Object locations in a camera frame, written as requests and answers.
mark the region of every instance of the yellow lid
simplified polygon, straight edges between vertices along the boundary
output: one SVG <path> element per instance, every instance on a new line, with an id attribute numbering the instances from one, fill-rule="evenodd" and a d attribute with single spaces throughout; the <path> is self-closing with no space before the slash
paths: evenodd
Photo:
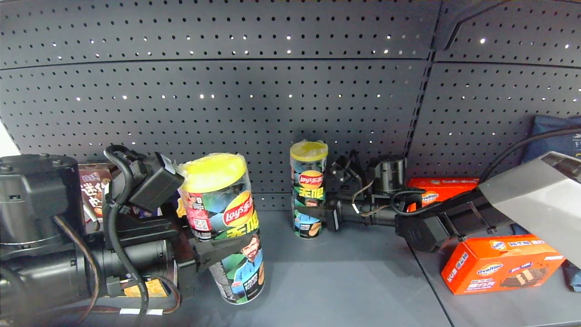
<path id="1" fill-rule="evenodd" d="M 182 189 L 189 193 L 207 193 L 234 184 L 246 172 L 246 160 L 241 155 L 212 153 L 181 164 L 185 178 Z"/>
<path id="2" fill-rule="evenodd" d="M 325 158 L 329 154 L 329 147 L 323 141 L 309 142 L 303 140 L 290 147 L 290 156 L 294 160 L 310 162 Z"/>

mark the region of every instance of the wafer bar image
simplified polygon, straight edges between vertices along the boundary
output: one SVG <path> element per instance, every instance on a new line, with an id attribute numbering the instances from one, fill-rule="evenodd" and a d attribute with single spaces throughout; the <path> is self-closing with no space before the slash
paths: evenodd
<path id="1" fill-rule="evenodd" d="M 505 279 L 500 286 L 502 287 L 527 287 L 536 284 L 538 281 L 547 276 L 547 268 L 536 269 L 530 268 L 525 269 L 522 272 L 510 276 Z"/>

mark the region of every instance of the gray metal cover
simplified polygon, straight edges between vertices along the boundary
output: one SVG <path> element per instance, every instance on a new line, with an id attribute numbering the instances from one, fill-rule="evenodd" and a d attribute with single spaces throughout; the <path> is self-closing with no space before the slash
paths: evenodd
<path id="1" fill-rule="evenodd" d="M 581 266 L 581 183 L 553 167 L 559 158 L 581 167 L 579 159 L 550 152 L 478 188 L 492 206 Z"/>

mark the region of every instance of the robotic arm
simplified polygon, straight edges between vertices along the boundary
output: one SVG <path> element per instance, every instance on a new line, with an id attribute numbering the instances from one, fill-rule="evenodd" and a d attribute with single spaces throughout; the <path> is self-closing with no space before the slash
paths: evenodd
<path id="1" fill-rule="evenodd" d="M 127 286 L 121 281 L 131 269 L 139 278 L 159 278 L 173 292 L 177 275 L 179 292 L 188 293 L 194 274 L 250 241 L 250 236 L 196 241 L 188 222 L 168 202 L 184 178 L 167 158 L 159 153 L 146 157 L 121 146 L 106 153 L 122 174 L 104 190 L 108 205 L 103 208 L 109 217 L 105 232 L 91 234 L 84 228 L 74 159 L 46 154 L 1 159 L 0 319 L 40 325 L 37 318 L 42 315 L 35 317 L 37 313 L 90 297 L 94 305 L 98 297 L 123 295 Z M 128 204 L 151 212 L 161 208 L 162 216 L 135 219 L 123 214 Z"/>
<path id="2" fill-rule="evenodd" d="M 489 169 L 476 189 L 405 212 L 412 203 L 419 207 L 424 193 L 403 186 L 405 160 L 374 158 L 364 174 L 355 156 L 352 152 L 349 159 L 340 157 L 330 166 L 327 175 L 338 176 L 343 186 L 328 193 L 326 206 L 295 209 L 322 220 L 332 232 L 343 222 L 394 227 L 413 249 L 424 252 L 434 252 L 450 239 L 463 241 L 484 230 L 493 234 L 497 227 L 516 222 L 581 266 L 579 159 L 549 152 L 486 180 Z M 357 181 L 359 191 L 350 189 L 349 181 Z"/>

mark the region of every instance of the printed man's face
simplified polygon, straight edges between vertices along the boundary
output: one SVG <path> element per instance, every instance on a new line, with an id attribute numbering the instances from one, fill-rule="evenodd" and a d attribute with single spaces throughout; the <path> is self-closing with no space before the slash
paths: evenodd
<path id="1" fill-rule="evenodd" d="M 250 244 L 242 248 L 242 254 L 248 258 L 248 261 L 254 262 L 256 255 L 258 254 L 258 245 L 260 242 L 257 237 L 252 237 Z"/>

